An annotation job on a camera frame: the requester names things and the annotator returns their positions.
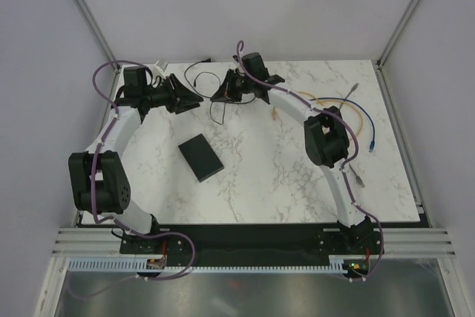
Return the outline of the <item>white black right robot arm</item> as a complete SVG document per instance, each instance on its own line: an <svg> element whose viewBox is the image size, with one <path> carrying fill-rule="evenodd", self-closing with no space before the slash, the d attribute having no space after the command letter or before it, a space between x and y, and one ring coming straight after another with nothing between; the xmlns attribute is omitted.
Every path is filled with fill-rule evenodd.
<svg viewBox="0 0 475 317"><path fill-rule="evenodd" d="M286 85L281 76L271 75L259 53L239 53L233 60L237 69L227 71L212 102L239 103L244 94L253 94L303 126L305 152L324 173L335 201L340 247L345 252L357 253L366 245L372 227L347 176L349 161L356 157L348 152L350 138L356 136L343 121L340 110L335 106L316 108Z"/></svg>

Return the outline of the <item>aluminium frame rail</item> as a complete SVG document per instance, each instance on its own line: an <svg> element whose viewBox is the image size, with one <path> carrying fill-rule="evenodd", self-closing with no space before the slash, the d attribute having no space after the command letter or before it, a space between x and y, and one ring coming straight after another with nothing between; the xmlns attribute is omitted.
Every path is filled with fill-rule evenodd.
<svg viewBox="0 0 475 317"><path fill-rule="evenodd" d="M199 252L212 249L283 251L313 250L319 255L379 254L445 257L454 255L448 233L443 229L411 225L383 229L373 227L359 238L351 238L335 224L172 224L163 226L156 238L117 238L105 227L61 228L53 247L54 255L116 256L157 254L156 245L168 239L173 251L194 244Z"/></svg>

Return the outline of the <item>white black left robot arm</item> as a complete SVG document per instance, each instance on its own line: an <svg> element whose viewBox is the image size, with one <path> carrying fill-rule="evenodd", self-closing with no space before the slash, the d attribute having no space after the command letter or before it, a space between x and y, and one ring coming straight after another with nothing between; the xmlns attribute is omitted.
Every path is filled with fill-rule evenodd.
<svg viewBox="0 0 475 317"><path fill-rule="evenodd" d="M154 253L163 237L155 216L133 201L122 155L150 110L165 108L181 114L199 107L203 98L157 66L127 61L122 76L115 99L106 99L111 110L105 127L84 151L68 159L73 201L77 210L92 215L94 223L110 221L137 235L137 245L144 252Z"/></svg>

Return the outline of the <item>yellow ethernet cable long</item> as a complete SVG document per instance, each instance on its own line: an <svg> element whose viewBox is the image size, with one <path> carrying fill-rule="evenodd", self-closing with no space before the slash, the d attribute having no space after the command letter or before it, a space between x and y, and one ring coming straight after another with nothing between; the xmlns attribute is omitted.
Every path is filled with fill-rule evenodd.
<svg viewBox="0 0 475 317"><path fill-rule="evenodd" d="M363 113L356 105L345 102L341 99L316 99L315 102L321 107L329 104L339 104L344 108L344 113L347 113L349 110L351 110L353 114L350 115L350 118L354 119L351 128L357 137L362 132L362 129L364 128Z"/></svg>

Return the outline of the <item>black network switch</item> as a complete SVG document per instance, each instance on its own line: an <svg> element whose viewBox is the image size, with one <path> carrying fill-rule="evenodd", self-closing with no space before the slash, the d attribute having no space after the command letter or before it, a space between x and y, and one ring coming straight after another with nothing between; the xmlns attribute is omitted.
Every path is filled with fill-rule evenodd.
<svg viewBox="0 0 475 317"><path fill-rule="evenodd" d="M199 183L224 169L223 163L203 134L179 144L178 148Z"/></svg>

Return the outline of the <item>yellow ethernet cable short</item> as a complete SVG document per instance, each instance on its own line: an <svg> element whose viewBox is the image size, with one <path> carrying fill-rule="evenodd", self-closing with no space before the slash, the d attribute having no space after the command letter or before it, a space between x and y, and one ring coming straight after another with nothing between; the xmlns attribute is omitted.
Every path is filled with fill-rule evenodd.
<svg viewBox="0 0 475 317"><path fill-rule="evenodd" d="M318 114L312 109L308 101L299 99L285 91L272 89L268 92L268 97L270 105L288 114L301 125L303 125L309 117L314 117Z"/></svg>

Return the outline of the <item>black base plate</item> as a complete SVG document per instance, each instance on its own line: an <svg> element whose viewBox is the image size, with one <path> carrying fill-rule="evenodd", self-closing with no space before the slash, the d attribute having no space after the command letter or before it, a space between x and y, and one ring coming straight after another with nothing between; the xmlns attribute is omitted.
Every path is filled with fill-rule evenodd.
<svg viewBox="0 0 475 317"><path fill-rule="evenodd" d="M311 263L332 255L379 255L383 238L375 225L362 242L350 244L338 223L166 224L164 238L123 235L120 253L166 254L180 263Z"/></svg>

